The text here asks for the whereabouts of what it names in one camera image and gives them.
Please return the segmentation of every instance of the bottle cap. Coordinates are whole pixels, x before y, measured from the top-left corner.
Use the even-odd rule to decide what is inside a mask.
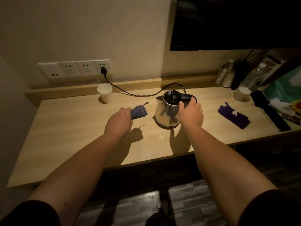
[[[265,63],[261,63],[261,64],[258,65],[258,67],[259,67],[260,69],[263,69],[263,68],[266,67],[266,64],[265,64]]]

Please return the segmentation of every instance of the stainless steel kettle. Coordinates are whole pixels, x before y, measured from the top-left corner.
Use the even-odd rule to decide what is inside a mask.
[[[177,126],[179,124],[179,102],[184,102],[184,106],[186,107],[191,97],[197,99],[193,95],[180,93],[176,90],[169,90],[162,96],[157,97],[158,104],[155,111],[156,122],[164,128]]]

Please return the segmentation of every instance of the wall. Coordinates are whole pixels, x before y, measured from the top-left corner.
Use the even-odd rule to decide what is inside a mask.
[[[31,191],[5,189],[37,108],[24,96],[28,85],[0,56],[0,219]]]
[[[110,59],[114,81],[216,72],[248,50],[170,52],[176,0],[0,0],[0,55],[33,88],[38,62]]]

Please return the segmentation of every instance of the kettle lid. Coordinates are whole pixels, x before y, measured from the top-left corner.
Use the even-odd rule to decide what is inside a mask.
[[[176,90],[169,90],[164,93],[163,99],[167,104],[179,105],[181,101],[181,93]]]

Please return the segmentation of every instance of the kettle handle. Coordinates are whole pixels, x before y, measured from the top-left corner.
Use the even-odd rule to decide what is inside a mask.
[[[195,100],[198,102],[198,99],[195,96],[191,94],[181,93],[181,101],[184,102],[184,104],[188,104],[190,102],[191,97],[194,97]]]

